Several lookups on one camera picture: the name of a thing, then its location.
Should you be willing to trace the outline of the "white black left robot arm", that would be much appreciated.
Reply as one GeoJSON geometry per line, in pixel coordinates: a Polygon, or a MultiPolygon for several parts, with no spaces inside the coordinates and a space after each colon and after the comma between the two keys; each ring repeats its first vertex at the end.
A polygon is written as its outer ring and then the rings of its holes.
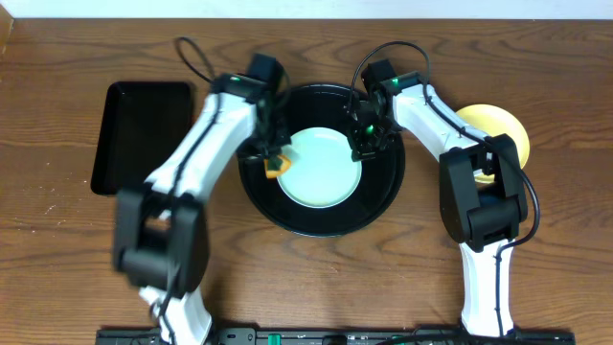
{"type": "Polygon", "coordinates": [[[243,74],[215,78],[197,121],[171,156],[137,187],[117,194],[114,269],[139,289],[160,344],[203,344],[212,316],[200,293],[210,242],[205,207],[236,151],[270,159],[289,138],[277,118],[286,74],[255,54],[243,74]]]}

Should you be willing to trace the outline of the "yellow plate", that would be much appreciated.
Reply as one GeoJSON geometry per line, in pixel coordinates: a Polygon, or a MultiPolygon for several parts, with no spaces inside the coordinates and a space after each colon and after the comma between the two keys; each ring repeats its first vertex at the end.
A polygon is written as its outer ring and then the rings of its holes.
{"type": "Polygon", "coordinates": [[[465,106],[457,111],[457,115],[491,137],[509,135],[516,145],[520,167],[525,167],[531,148],[529,136],[524,126],[511,113],[501,107],[481,103],[465,106]]]}

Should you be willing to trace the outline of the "orange green scrubbing sponge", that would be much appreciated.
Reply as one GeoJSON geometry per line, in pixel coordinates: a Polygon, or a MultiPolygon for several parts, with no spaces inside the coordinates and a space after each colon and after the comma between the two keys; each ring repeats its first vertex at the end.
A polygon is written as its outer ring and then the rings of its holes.
{"type": "Polygon", "coordinates": [[[274,179],[283,175],[292,165],[291,160],[283,154],[270,156],[269,158],[264,159],[263,163],[265,168],[265,176],[268,179],[274,179]]]}

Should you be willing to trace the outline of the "mint plate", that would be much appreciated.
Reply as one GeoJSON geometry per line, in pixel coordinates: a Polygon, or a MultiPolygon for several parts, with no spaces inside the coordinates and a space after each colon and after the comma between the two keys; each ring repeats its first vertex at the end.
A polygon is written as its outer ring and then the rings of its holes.
{"type": "Polygon", "coordinates": [[[362,164],[352,160],[348,138],[327,127],[310,127],[294,133],[283,155],[291,166],[277,181],[294,202],[315,209],[346,200],[357,189],[362,164]]]}

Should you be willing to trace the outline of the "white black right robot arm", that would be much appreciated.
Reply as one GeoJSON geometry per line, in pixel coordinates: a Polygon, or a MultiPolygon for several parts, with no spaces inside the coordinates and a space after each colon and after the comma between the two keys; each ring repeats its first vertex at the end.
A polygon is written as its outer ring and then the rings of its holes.
{"type": "Polygon", "coordinates": [[[419,72],[399,75],[387,59],[363,62],[353,77],[368,98],[350,100],[352,160],[389,150],[412,133],[439,163],[439,204],[445,230],[461,249],[465,301],[461,320],[471,335],[507,337],[511,252],[527,218],[525,175],[516,144],[470,125],[436,95],[419,72]]]}

